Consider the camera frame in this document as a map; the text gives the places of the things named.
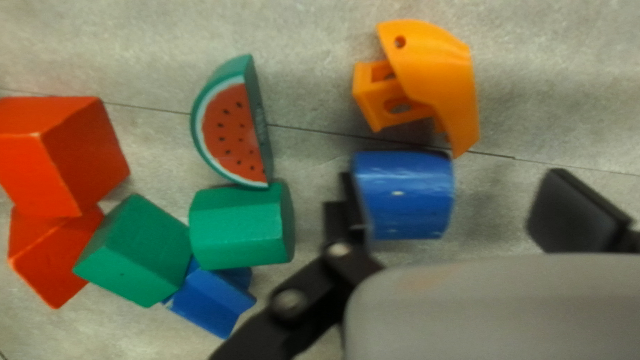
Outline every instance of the gray tabletop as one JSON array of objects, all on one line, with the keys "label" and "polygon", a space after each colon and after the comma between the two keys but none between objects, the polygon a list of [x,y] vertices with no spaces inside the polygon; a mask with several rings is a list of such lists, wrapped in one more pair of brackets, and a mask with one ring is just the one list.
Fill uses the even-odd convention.
[{"label": "gray tabletop", "polygon": [[[456,206],[441,240],[387,242],[389,266],[537,253],[523,229],[538,181],[564,167],[640,218],[640,4],[634,1],[2,0],[0,96],[96,95],[138,192],[186,221],[194,193],[225,184],[193,147],[188,111],[213,69],[252,53],[276,175],[292,188],[297,249],[258,266],[259,301],[316,256],[321,203],[362,149],[446,146],[428,122],[370,132],[350,95],[356,61],[382,59],[379,21],[417,18],[472,49],[481,141],[454,162]],[[0,251],[12,204],[0,194]],[[89,284],[51,310],[0,265],[0,351],[9,360],[205,359],[221,342],[161,306]],[[301,359],[341,356],[334,329]]]}]

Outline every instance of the blue wooden block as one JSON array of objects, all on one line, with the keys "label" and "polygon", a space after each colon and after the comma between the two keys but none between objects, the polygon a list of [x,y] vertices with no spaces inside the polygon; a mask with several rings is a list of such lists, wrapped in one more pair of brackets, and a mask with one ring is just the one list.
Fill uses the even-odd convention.
[{"label": "blue wooden block", "polygon": [[351,172],[373,240],[437,239],[449,225],[454,179],[442,152],[362,151]]},{"label": "blue wooden block", "polygon": [[167,308],[226,339],[238,317],[255,304],[247,292],[251,269],[202,270],[191,259],[184,285],[163,301]]}]

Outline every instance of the green octagonal block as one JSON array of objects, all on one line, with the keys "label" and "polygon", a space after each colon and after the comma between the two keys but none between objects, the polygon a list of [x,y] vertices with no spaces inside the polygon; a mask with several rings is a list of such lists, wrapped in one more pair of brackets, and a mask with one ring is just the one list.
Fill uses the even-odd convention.
[{"label": "green octagonal block", "polygon": [[182,286],[190,257],[187,226],[134,194],[105,217],[74,273],[150,307]]},{"label": "green octagonal block", "polygon": [[286,263],[294,255],[294,217],[285,183],[200,190],[189,210],[193,255],[204,270]]}]

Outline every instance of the red cube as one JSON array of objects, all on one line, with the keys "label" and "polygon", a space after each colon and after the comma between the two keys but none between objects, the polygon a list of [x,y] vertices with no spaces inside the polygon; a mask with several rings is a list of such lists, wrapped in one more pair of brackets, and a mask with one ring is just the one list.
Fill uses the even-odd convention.
[{"label": "red cube", "polygon": [[0,99],[0,184],[20,212],[78,217],[129,175],[97,97]]},{"label": "red cube", "polygon": [[13,209],[8,262],[54,309],[64,305],[87,281],[72,269],[104,215],[98,207],[74,218],[43,218]]}]

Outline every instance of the orange plastic piece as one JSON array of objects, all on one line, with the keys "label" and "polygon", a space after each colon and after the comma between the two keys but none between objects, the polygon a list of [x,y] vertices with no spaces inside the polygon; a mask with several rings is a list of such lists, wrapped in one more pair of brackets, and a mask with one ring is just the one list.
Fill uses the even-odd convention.
[{"label": "orange plastic piece", "polygon": [[353,97],[375,132],[434,117],[454,158],[480,136],[469,48],[446,30],[419,20],[377,26],[387,61],[357,63]]},{"label": "orange plastic piece", "polygon": [[87,281],[71,270],[104,218],[99,208],[75,218],[11,215],[8,262],[54,309],[64,305]]},{"label": "orange plastic piece", "polygon": [[97,97],[0,99],[0,184],[20,212],[77,217],[129,175]]}]

